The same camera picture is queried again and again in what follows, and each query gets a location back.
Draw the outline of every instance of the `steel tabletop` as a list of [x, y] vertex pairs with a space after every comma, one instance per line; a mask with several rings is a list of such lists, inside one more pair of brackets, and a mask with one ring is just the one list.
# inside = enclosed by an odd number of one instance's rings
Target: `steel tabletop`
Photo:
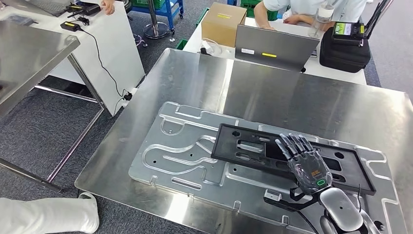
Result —
[[413, 107], [407, 94], [173, 49], [163, 52], [75, 186], [207, 233], [290, 233], [129, 177], [166, 101], [381, 150], [413, 231]]
[[75, 36], [0, 21], [0, 115], [79, 45]]

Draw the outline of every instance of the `yellow label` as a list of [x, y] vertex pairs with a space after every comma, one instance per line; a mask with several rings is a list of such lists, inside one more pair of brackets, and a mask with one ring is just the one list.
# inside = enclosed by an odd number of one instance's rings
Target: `yellow label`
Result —
[[221, 18], [224, 18], [224, 19], [229, 19], [229, 18], [231, 18], [231, 17], [229, 17], [229, 16], [222, 15], [222, 14], [218, 14], [217, 16], [218, 16], [218, 17], [221, 17]]
[[268, 57], [273, 57], [273, 58], [277, 57], [276, 55], [272, 55], [272, 54], [268, 54], [268, 53], [262, 53], [262, 55], [268, 56]]

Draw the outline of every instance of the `laptop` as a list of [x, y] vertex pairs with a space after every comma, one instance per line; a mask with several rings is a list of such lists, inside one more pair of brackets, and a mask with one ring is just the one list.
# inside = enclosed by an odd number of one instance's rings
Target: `laptop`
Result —
[[66, 12], [70, 0], [1, 0], [18, 10], [36, 14], [59, 17]]
[[239, 24], [235, 58], [301, 71], [319, 42], [319, 39]]

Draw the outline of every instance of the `cardboard box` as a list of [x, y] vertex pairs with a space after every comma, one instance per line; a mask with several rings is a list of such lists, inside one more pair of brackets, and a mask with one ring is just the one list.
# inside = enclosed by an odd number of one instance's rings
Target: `cardboard box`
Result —
[[245, 23], [245, 16], [245, 8], [214, 2], [201, 23], [202, 38], [235, 47], [237, 26]]

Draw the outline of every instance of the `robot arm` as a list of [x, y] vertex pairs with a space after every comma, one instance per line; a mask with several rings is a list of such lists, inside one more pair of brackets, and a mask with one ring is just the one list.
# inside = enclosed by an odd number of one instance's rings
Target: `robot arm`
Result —
[[[332, 187], [330, 169], [304, 136], [280, 134], [280, 137], [282, 140], [277, 139], [275, 142], [287, 158], [288, 166], [296, 176], [303, 194], [313, 196], [313, 200], [316, 199], [325, 208], [325, 215], [320, 218], [320, 225], [325, 234], [341, 234], [357, 230], [365, 230], [369, 234], [379, 233], [366, 212], [359, 211], [341, 189]], [[297, 209], [294, 204], [282, 200], [271, 201], [271, 204], [298, 212], [299, 209], [306, 207]]]

